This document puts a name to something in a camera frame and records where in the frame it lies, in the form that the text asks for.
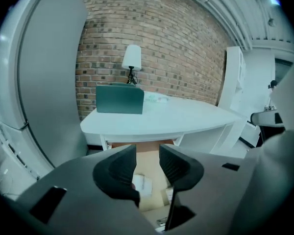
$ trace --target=desk drawer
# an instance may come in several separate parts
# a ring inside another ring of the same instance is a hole
[[[165,133],[165,134],[152,134],[152,135],[103,135],[104,139],[108,142],[145,142],[176,139],[183,135],[179,133]]]

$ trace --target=white cabinet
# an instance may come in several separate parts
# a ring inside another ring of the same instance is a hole
[[[228,47],[224,85],[218,107],[239,113],[244,90],[245,61],[240,47]]]
[[[241,133],[241,138],[256,147],[259,140],[259,134],[260,134],[259,126],[255,126],[255,125],[252,125],[251,123],[247,123]]]

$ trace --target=white desk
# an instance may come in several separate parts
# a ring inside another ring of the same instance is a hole
[[[170,97],[167,103],[144,102],[143,114],[92,111],[80,124],[88,144],[173,139],[203,152],[232,148],[246,119],[205,102]]]

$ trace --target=teal laptop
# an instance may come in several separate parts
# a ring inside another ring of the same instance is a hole
[[[144,91],[132,84],[117,83],[96,86],[99,113],[142,114]]]

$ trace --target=paper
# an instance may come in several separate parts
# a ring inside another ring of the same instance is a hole
[[[169,97],[160,93],[145,92],[144,101],[153,103],[167,103]]]
[[[168,197],[168,201],[171,204],[172,196],[173,196],[173,188],[166,189],[166,194],[167,194],[167,197]]]
[[[132,183],[141,197],[150,197],[152,194],[152,180],[143,175],[134,175]]]

